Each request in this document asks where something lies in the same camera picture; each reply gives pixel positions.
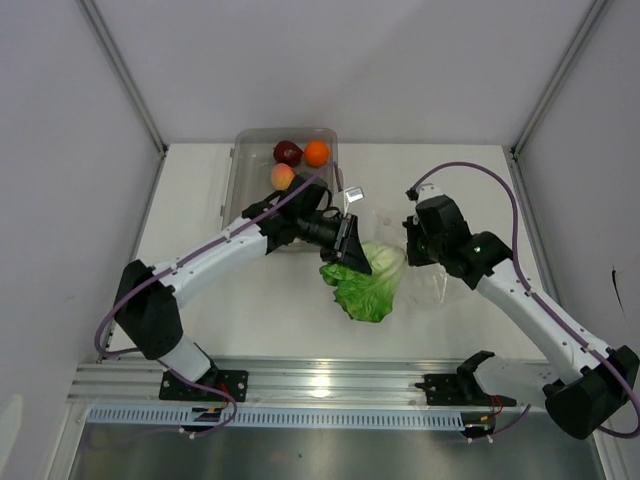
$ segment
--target plastic bag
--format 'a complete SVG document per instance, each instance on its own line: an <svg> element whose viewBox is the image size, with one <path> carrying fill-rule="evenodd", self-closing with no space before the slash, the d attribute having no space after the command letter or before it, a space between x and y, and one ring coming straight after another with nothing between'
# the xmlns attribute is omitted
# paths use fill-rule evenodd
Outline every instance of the plastic bag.
<svg viewBox="0 0 640 480"><path fill-rule="evenodd" d="M375 209L373 213L376 217L374 238L406 251L407 234L402 222L410 213L385 209ZM395 301L410 310L432 310L464 298L468 292L468 287L450 277L441 265L409 267L396 291Z"/></svg>

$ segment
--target red apple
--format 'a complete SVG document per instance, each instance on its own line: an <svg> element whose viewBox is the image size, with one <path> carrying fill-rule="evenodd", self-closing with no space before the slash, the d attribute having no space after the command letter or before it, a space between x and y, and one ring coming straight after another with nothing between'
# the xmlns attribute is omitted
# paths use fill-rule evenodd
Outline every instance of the red apple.
<svg viewBox="0 0 640 480"><path fill-rule="evenodd" d="M295 143L289 140L283 140L273 149L273 158L278 163L286 163L290 167L297 167L302 160L304 152Z"/></svg>

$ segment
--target white table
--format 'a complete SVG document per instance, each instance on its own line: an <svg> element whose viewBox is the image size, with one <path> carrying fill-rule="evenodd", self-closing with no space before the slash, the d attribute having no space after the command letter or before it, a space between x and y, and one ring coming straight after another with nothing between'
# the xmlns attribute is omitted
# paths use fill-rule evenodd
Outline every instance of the white table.
<svg viewBox="0 0 640 480"><path fill-rule="evenodd" d="M145 263L187 253L220 231L231 147L170 147L139 248ZM340 144L346 185L361 185L367 195L354 207L361 238L375 234L376 209L411 214L414 204L405 190L427 170L454 160L489 167L511 184L497 146ZM510 206L494 180L455 168L438 173L433 182L456 201L472 232L490 230L509 244ZM523 225L520 231L523 266L538 282ZM317 254L278 252L245 265L187 305L184 329L214 356L431 360L463 359L484 349L509 358L543 358L508 317L456 279L448 280L452 294L444 304L420 310L397 301L381 324L367 324L350 321L333 303L320 266ZM110 348L130 346L116 327Z"/></svg>

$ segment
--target white wall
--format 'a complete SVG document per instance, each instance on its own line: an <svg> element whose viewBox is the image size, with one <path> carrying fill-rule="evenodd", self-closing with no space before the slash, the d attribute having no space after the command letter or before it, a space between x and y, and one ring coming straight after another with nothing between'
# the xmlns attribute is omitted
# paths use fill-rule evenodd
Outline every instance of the white wall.
<svg viewBox="0 0 640 480"><path fill-rule="evenodd" d="M73 1L2 2L0 65L0 403L26 402L3 478L36 479L157 156Z"/></svg>
<svg viewBox="0 0 640 480"><path fill-rule="evenodd" d="M640 352L640 3L613 2L522 166L568 310ZM620 303L612 281L618 273ZM631 408L615 417L635 427ZM640 441L620 442L640 478Z"/></svg>
<svg viewBox="0 0 640 480"><path fill-rule="evenodd" d="M591 0L98 0L169 142L511 145Z"/></svg>

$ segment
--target clear plastic container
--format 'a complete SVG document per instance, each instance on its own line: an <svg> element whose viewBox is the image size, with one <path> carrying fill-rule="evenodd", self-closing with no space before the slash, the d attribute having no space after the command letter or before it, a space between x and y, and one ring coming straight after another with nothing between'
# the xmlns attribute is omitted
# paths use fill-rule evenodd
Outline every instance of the clear plastic container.
<svg viewBox="0 0 640 480"><path fill-rule="evenodd" d="M276 165L273 149L282 140L294 142L302 150L307 143L321 140L329 146L329 160L338 162L338 137L336 132L329 128L258 128L241 132L236 137L236 144L231 151L233 160L223 209L223 228L239 217L249 205L274 192L271 185L271 170ZM294 170L296 173L314 173L317 169L307 165L303 158ZM333 169L325 169L322 179L327 182L331 192L335 193ZM292 252L317 249L313 245L296 240L279 250Z"/></svg>

